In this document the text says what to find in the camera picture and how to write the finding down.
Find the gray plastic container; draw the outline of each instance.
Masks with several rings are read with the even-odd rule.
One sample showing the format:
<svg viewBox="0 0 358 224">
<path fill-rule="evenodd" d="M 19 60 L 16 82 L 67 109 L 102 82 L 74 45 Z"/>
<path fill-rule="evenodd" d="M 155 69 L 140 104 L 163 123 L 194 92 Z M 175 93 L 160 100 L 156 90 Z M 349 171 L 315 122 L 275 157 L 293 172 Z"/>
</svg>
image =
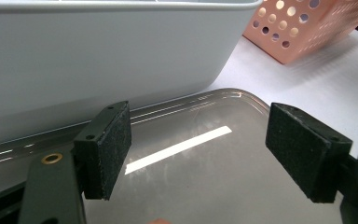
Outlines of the gray plastic container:
<svg viewBox="0 0 358 224">
<path fill-rule="evenodd" d="M 206 88 L 261 2 L 0 1 L 0 143 Z"/>
</svg>

